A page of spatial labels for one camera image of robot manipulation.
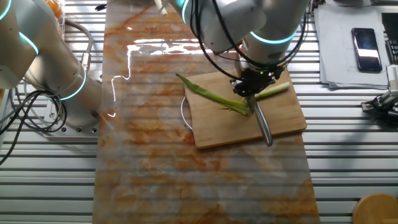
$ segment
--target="marble-patterned surface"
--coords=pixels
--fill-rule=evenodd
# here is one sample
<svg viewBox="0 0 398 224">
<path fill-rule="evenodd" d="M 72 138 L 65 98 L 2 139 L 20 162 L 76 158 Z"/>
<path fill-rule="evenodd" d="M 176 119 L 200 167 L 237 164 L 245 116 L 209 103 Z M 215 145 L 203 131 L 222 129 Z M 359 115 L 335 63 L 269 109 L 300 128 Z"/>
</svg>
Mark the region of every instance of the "marble-patterned surface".
<svg viewBox="0 0 398 224">
<path fill-rule="evenodd" d="M 93 223 L 319 223 L 300 134 L 270 148 L 195 148 L 175 73 L 215 69 L 168 12 L 160 16 L 152 0 L 109 1 Z"/>
</svg>

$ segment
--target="wooden cutting board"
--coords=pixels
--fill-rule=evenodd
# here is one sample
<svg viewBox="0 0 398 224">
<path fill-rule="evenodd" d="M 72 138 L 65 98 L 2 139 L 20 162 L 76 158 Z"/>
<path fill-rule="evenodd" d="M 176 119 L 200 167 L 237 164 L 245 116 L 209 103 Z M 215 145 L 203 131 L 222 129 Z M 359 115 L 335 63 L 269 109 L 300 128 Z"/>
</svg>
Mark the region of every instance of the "wooden cutting board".
<svg viewBox="0 0 398 224">
<path fill-rule="evenodd" d="M 233 93 L 232 86 L 229 84 L 230 78 L 220 72 L 197 75 L 188 79 L 224 98 L 242 100 L 241 96 Z M 272 86 L 285 82 L 292 83 L 287 70 Z M 193 136 L 198 149 L 262 138 L 255 116 L 248 117 L 228 111 L 224 106 L 196 95 L 188 88 L 185 88 L 185 93 L 192 116 Z M 300 131 L 307 127 L 293 85 L 283 93 L 260 101 L 260 106 L 273 136 Z"/>
</svg>

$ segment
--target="black cable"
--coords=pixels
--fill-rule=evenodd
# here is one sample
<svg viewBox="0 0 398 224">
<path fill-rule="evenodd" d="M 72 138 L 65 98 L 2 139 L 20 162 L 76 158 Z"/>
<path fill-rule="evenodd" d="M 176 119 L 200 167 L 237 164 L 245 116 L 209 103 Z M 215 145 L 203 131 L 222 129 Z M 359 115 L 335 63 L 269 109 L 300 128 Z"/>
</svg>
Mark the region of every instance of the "black cable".
<svg viewBox="0 0 398 224">
<path fill-rule="evenodd" d="M 12 142 L 12 145 L 11 145 L 11 147 L 10 147 L 10 150 L 9 150 L 9 151 L 7 152 L 7 154 L 1 159 L 1 161 L 0 161 L 0 166 L 8 159 L 8 157 L 9 157 L 9 156 L 11 155 L 11 153 L 13 152 L 13 150 L 14 150 L 16 144 L 17 144 L 18 137 L 19 137 L 19 135 L 20 135 L 20 133 L 21 133 L 21 131 L 22 131 L 22 127 L 23 127 L 24 124 L 26 124 L 26 119 L 28 119 L 29 111 L 30 111 L 30 109 L 32 108 L 32 106 L 33 106 L 35 100 L 36 100 L 40 95 L 49 96 L 50 99 L 55 103 L 55 105 L 56 105 L 56 107 L 57 107 L 57 110 L 58 110 L 58 105 L 57 105 L 57 103 L 58 103 L 58 100 L 59 100 L 59 99 L 53 97 L 53 93 L 51 93 L 50 91 L 47 91 L 47 90 L 45 90 L 45 91 L 43 91 L 43 90 L 36 90 L 36 91 L 30 93 L 28 96 L 26 96 L 25 102 L 21 102 L 21 103 L 22 103 L 21 107 L 20 107 L 19 109 L 17 109 L 17 110 L 14 111 L 14 116 L 10 119 L 10 121 L 7 123 L 7 125 L 6 125 L 2 130 L 0 130 L 0 136 L 1 136 L 2 134 L 4 134 L 4 133 L 9 129 L 9 127 L 11 126 L 11 124 L 19 117 L 19 113 L 20 113 L 21 111 L 24 112 L 24 116 L 21 118 L 21 123 L 19 124 L 18 130 L 17 130 L 17 132 L 16 132 L 16 135 L 15 135 L 15 137 L 14 137 L 14 140 L 13 140 L 13 142 Z M 29 100 L 30 100 L 30 103 L 29 103 L 29 105 L 27 106 L 27 109 L 26 109 L 26 111 L 25 111 L 25 110 L 23 110 L 23 107 L 24 107 L 24 105 L 25 105 Z M 58 113 L 58 114 L 59 114 L 60 116 L 61 116 L 61 114 L 63 114 L 63 122 L 62 122 L 62 124 L 61 124 L 57 129 L 49 130 L 49 128 L 51 128 L 52 126 L 54 126 L 54 125 L 56 125 L 56 124 L 58 123 L 58 121 L 59 121 L 58 119 L 55 119 L 55 121 L 54 121 L 50 126 L 48 126 L 48 127 L 44 127 L 44 128 L 41 128 L 41 127 L 33 127 L 33 128 L 34 128 L 35 130 L 45 131 L 45 132 L 48 132 L 48 133 L 52 133 L 52 132 L 59 131 L 59 130 L 65 125 L 66 120 L 67 120 L 67 108 L 66 108 L 65 104 L 63 104 L 62 102 L 60 102 L 60 103 L 61 103 L 61 107 L 62 107 L 62 112 L 63 112 L 63 113 Z"/>
<path fill-rule="evenodd" d="M 195 35 L 195 37 L 198 37 L 196 34 L 195 34 L 195 32 L 193 31 L 193 15 L 194 15 L 195 13 L 193 12 L 193 2 L 191 3 L 191 16 L 190 16 L 190 21 L 189 21 L 189 24 L 190 24 L 190 27 L 191 27 L 191 30 L 192 30 L 192 33 L 193 33 L 193 35 Z"/>
<path fill-rule="evenodd" d="M 382 115 L 381 118 L 382 118 L 382 120 L 384 120 L 388 124 L 398 125 L 397 114 L 398 114 L 398 111 L 396 111 L 393 108 L 391 108 L 389 111 L 386 111 Z"/>
<path fill-rule="evenodd" d="M 99 6 L 95 7 L 95 11 L 101 11 L 106 9 L 107 4 L 100 4 Z"/>
<path fill-rule="evenodd" d="M 22 118 L 23 121 L 26 120 L 27 114 L 28 114 L 28 112 L 30 111 L 30 109 L 31 109 L 31 107 L 32 107 L 32 105 L 33 105 L 33 102 L 37 99 L 37 97 L 39 97 L 39 95 L 40 95 L 40 94 L 35 95 L 34 98 L 32 99 L 32 101 L 29 103 L 29 105 L 28 105 L 28 107 L 27 107 L 27 109 L 26 109 L 26 113 L 25 113 L 24 117 Z M 11 155 L 11 153 L 13 152 L 13 150 L 14 150 L 16 144 L 17 144 L 19 134 L 20 134 L 21 131 L 22 131 L 23 125 L 24 125 L 24 122 L 21 122 L 21 123 L 19 124 L 17 133 L 16 133 L 16 135 L 15 135 L 15 137 L 14 137 L 14 141 L 12 142 L 11 148 L 10 148 L 10 150 L 8 150 L 7 154 L 1 159 L 1 161 L 0 161 L 0 166 L 8 159 L 8 157 L 9 157 L 9 156 Z"/>
<path fill-rule="evenodd" d="M 235 58 L 225 57 L 225 56 L 222 56 L 221 54 L 218 54 L 217 56 L 219 56 L 220 58 L 226 59 L 226 60 L 233 60 L 233 61 L 235 61 L 235 62 L 243 62 L 242 60 L 238 60 L 238 59 L 235 59 Z"/>
<path fill-rule="evenodd" d="M 211 59 L 211 57 L 207 54 L 206 49 L 205 49 L 205 46 L 204 46 L 204 44 L 203 44 L 203 42 L 202 42 L 202 39 L 201 39 L 200 16 L 199 16 L 199 2 L 198 2 L 198 0 L 194 0 L 194 1 L 195 1 L 195 20 L 196 20 L 196 28 L 197 28 L 197 38 L 198 38 L 198 41 L 199 41 L 200 48 L 201 48 L 201 50 L 203 51 L 203 54 L 205 55 L 205 57 L 207 58 L 207 60 L 208 60 L 215 68 L 217 68 L 222 74 L 224 74 L 224 75 L 226 75 L 226 76 L 228 76 L 228 77 L 230 77 L 230 78 L 232 78 L 232 79 L 243 81 L 242 78 L 239 78 L 239 77 L 236 77 L 236 76 L 234 76 L 234 75 L 231 75 L 231 74 L 229 74 L 228 72 L 226 72 L 225 70 L 223 70 L 221 67 L 219 67 L 219 66 L 217 65 L 217 63 L 214 62 L 213 59 Z"/>
<path fill-rule="evenodd" d="M 17 87 L 16 87 L 16 95 L 17 95 L 18 102 L 19 102 L 19 104 L 21 105 L 21 104 L 22 104 L 22 100 L 21 100 L 21 98 L 20 98 L 20 96 L 19 96 L 19 92 L 18 92 L 18 90 L 17 90 Z M 59 98 L 53 97 L 53 95 L 54 95 L 54 93 L 52 93 L 50 96 L 47 96 L 47 97 L 50 98 L 50 100 L 53 102 L 53 104 L 55 105 L 55 110 L 56 110 L 56 112 L 57 112 L 57 117 L 54 118 L 54 122 L 52 122 L 50 125 L 48 125 L 48 126 L 46 126 L 46 127 L 40 127 L 38 124 L 36 124 L 35 121 L 32 120 L 32 118 L 27 117 L 27 119 L 34 125 L 34 126 L 32 126 L 32 125 L 30 125 L 29 123 L 25 122 L 25 125 L 26 125 L 28 128 L 33 129 L 33 130 L 35 130 L 35 131 L 42 131 L 42 132 L 46 132 L 46 133 L 55 132 L 55 130 L 52 131 L 52 130 L 50 130 L 50 129 L 51 129 L 53 126 L 55 126 L 55 125 L 62 119 L 62 113 L 60 113 L 60 110 L 62 110 L 62 112 L 65 112 L 66 109 L 65 109 L 65 108 L 59 108 L 59 107 L 58 107 L 58 104 L 61 104 L 62 102 L 59 100 Z M 13 108 L 15 108 L 15 105 L 14 105 L 14 103 L 13 103 L 12 101 L 11 101 L 11 105 L 12 105 Z M 24 107 L 22 107 L 21 109 L 22 109 L 22 112 L 23 112 L 23 113 L 26 113 Z"/>
<path fill-rule="evenodd" d="M 309 22 L 310 22 L 310 16 L 307 15 L 307 24 Z M 308 27 L 306 28 L 306 27 L 302 26 L 301 29 L 305 30 L 305 38 L 307 38 L 307 36 L 308 36 Z M 303 44 L 303 41 L 300 42 L 300 45 L 297 47 L 297 49 L 300 49 L 302 44 Z M 293 60 L 293 58 L 297 55 L 298 52 L 299 51 L 296 50 L 295 53 L 291 56 L 291 58 L 284 63 L 284 65 L 288 65 Z"/>
<path fill-rule="evenodd" d="M 21 100 L 21 97 L 19 96 L 18 87 L 15 87 L 15 91 L 16 91 L 17 100 L 18 100 L 19 104 L 21 105 L 21 104 L 22 104 L 22 100 Z M 56 102 L 53 98 L 51 98 L 51 100 L 52 100 L 53 103 L 55 104 L 55 107 L 56 107 L 56 110 L 57 110 L 57 113 L 58 113 L 58 116 L 57 116 L 57 118 L 56 118 L 55 120 L 58 120 L 58 118 L 60 118 L 60 113 L 59 113 L 58 104 L 57 104 L 57 102 Z M 11 101 L 11 106 L 12 106 L 13 108 L 16 108 L 16 106 L 15 106 L 15 104 L 14 104 L 13 101 Z M 38 124 L 36 124 L 36 122 L 33 121 L 32 118 L 30 118 L 29 116 L 27 117 L 27 119 L 34 125 L 34 127 L 33 127 L 32 125 L 30 125 L 29 123 L 27 123 L 27 122 L 25 122 L 25 125 L 26 125 L 28 128 L 34 129 L 34 130 L 36 130 L 36 131 L 46 131 L 46 130 L 48 130 L 48 128 L 51 128 L 51 127 L 52 127 L 52 126 L 51 126 L 51 127 L 43 128 L 43 127 L 40 127 Z"/>
<path fill-rule="evenodd" d="M 213 5 L 215 7 L 215 11 L 216 11 L 218 20 L 219 20 L 219 22 L 221 24 L 221 27 L 223 28 L 223 31 L 224 31 L 227 39 L 229 40 L 230 44 L 237 51 L 237 53 L 240 54 L 240 56 L 242 56 L 244 59 L 246 59 L 249 63 L 251 63 L 254 66 L 257 66 L 259 68 L 278 66 L 278 64 L 285 62 L 291 55 L 294 54 L 294 52 L 298 49 L 300 43 L 303 40 L 304 32 L 305 32 L 304 30 L 305 30 L 305 27 L 307 25 L 307 12 L 305 12 L 304 15 L 303 15 L 303 28 L 304 29 L 302 29 L 301 36 L 300 36 L 296 46 L 293 48 L 293 50 L 287 56 L 285 56 L 283 59 L 279 60 L 279 62 L 271 63 L 271 64 L 264 64 L 264 63 L 259 63 L 259 62 L 253 61 L 246 54 L 244 54 L 242 51 L 239 50 L 239 47 L 235 44 L 234 40 L 232 39 L 231 35 L 228 32 L 228 29 L 226 27 L 226 24 L 225 24 L 225 21 L 223 19 L 223 16 L 221 15 L 221 12 L 220 12 L 220 9 L 218 7 L 218 4 L 217 4 L 216 0 L 212 0 L 212 1 L 213 1 Z"/>
</svg>

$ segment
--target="teal light ring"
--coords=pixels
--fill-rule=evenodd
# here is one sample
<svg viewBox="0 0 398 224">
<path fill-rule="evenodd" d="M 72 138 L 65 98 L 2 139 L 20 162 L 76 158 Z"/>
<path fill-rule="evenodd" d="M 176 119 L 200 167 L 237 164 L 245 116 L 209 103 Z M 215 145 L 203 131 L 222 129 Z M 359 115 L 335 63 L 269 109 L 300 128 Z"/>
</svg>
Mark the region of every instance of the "teal light ring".
<svg viewBox="0 0 398 224">
<path fill-rule="evenodd" d="M 74 97 L 76 94 L 78 94 L 78 93 L 80 92 L 80 90 L 83 88 L 83 86 L 84 86 L 84 85 L 85 85 L 85 83 L 86 83 L 86 77 L 87 77 L 86 70 L 85 70 L 85 69 L 83 69 L 83 71 L 85 72 L 85 77 L 84 77 L 84 79 L 83 79 L 83 83 L 81 83 L 81 86 L 79 87 L 79 89 L 77 89 L 77 91 L 76 91 L 76 92 L 74 92 L 74 94 L 72 94 L 72 95 L 70 95 L 70 96 L 67 96 L 67 97 L 65 97 L 65 98 L 61 98 L 61 100 L 67 100 L 67 99 L 70 99 L 70 98 Z"/>
<path fill-rule="evenodd" d="M 182 8 L 184 5 L 185 0 L 175 0 L 175 3 L 177 4 L 178 7 Z"/>
<path fill-rule="evenodd" d="M 8 11 L 10 11 L 11 2 L 12 0 L 9 0 L 6 10 L 0 15 L 0 20 L 2 20 L 7 15 Z"/>
<path fill-rule="evenodd" d="M 185 24 L 187 23 L 187 22 L 185 21 L 185 13 L 186 13 L 186 11 L 187 11 L 188 3 L 189 3 L 189 0 L 185 0 L 184 5 L 182 6 L 182 12 L 181 12 L 182 21 L 184 21 Z"/>
<path fill-rule="evenodd" d="M 27 38 L 23 33 L 19 32 L 19 35 L 20 35 L 20 37 L 22 37 L 28 44 L 30 44 L 30 46 L 33 47 L 33 49 L 36 51 L 36 55 L 38 55 L 38 54 L 39 54 L 39 50 L 38 50 L 38 48 L 36 47 L 36 45 L 35 45 L 31 40 L 29 40 L 29 38 Z"/>
<path fill-rule="evenodd" d="M 256 38 L 257 40 L 263 42 L 263 43 L 267 43 L 267 44 L 283 44 L 286 43 L 288 41 L 290 41 L 291 39 L 293 39 L 294 35 L 296 34 L 296 32 L 294 32 L 294 34 L 292 34 L 290 37 L 282 39 L 282 40 L 267 40 L 264 39 L 262 37 L 259 37 L 257 34 L 255 34 L 254 32 L 250 32 L 250 34 Z"/>
</svg>

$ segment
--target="paper stack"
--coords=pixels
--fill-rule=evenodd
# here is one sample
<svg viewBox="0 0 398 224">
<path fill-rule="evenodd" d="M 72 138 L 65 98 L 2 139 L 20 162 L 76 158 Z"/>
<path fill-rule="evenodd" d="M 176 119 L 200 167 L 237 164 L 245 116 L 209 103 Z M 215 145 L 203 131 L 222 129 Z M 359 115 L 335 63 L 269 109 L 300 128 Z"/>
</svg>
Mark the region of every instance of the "paper stack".
<svg viewBox="0 0 398 224">
<path fill-rule="evenodd" d="M 381 13 L 372 7 L 342 7 L 324 4 L 315 9 L 315 26 L 320 49 L 320 80 L 330 88 L 387 88 L 389 65 Z M 366 73 L 358 70 L 352 28 L 372 28 L 383 70 Z"/>
</svg>

